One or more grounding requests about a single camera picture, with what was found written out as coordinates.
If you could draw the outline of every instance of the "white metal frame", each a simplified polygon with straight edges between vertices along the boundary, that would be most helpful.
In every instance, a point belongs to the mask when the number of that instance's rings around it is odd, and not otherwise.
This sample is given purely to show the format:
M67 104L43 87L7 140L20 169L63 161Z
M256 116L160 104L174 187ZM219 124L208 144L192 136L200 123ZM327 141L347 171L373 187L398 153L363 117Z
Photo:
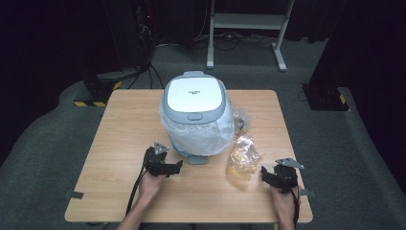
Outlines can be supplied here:
M234 29L259 29L259 30L279 30L278 40L272 43L272 48L278 62L279 69L284 72L287 70L284 63L281 45L289 22L295 0L289 0L285 14L240 14L240 13L215 13L214 0L212 0L212 9L210 17L210 35L207 52L207 68L214 68L214 28L234 28Z

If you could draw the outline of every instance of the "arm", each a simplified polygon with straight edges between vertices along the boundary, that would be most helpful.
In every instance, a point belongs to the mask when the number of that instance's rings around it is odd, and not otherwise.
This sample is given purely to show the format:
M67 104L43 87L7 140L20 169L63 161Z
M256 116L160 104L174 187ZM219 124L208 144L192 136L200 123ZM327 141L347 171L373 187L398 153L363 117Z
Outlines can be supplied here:
M125 216L117 230L137 230L150 203L158 195L164 175L153 176L146 172L140 182L140 192L131 211Z
M299 190L300 187L292 189L293 193L298 198L300 205L301 200ZM271 186L271 194L274 209L282 230L294 230L295 223L293 222L293 218L295 216L295 204L293 195L291 193L281 194L280 191L273 186Z

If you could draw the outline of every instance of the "plastic bag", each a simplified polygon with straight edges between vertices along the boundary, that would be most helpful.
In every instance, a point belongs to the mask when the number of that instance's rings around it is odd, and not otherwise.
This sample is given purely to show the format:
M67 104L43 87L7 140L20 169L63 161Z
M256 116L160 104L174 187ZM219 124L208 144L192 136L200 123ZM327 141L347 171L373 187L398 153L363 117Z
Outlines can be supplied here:
M257 171L257 163L261 156L254 147L250 135L241 135L237 140L230 154L227 173L233 174L241 179L249 180L251 175Z
M164 115L162 100L159 112L161 123L178 151L192 155L216 155L233 143L235 128L230 103L226 103L223 115L216 121L200 125L185 125L172 121Z
M236 128L236 136L240 136L248 131L250 126L250 116L243 108L235 108L233 119Z

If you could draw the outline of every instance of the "yellow black tape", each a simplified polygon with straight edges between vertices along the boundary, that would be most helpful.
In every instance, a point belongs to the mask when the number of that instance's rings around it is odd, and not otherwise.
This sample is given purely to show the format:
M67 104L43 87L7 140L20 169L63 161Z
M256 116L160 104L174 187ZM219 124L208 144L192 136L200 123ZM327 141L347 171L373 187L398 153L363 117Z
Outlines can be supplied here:
M89 106L96 106L96 107L105 107L107 103L104 102L90 102L90 101L75 101L75 105L78 107L89 107Z

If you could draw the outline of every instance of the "table top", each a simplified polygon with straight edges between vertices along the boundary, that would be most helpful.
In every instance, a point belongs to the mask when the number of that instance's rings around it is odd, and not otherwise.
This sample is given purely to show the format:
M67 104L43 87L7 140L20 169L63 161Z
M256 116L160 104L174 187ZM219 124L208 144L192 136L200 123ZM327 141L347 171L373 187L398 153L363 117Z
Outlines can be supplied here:
M296 159L277 94L271 90L227 92L232 107L249 114L248 134L256 150L263 154L250 180L226 173L234 145L210 156L206 165L190 165L173 150L158 112L163 90L116 90L75 188L83 197L71 198L66 220L121 221L146 149L158 141L170 147L167 163L185 161L179 174L164 180L143 222L276 222L269 185L261 181L260 166L272 172L276 159ZM310 222L312 218L308 199L303 196L299 222Z

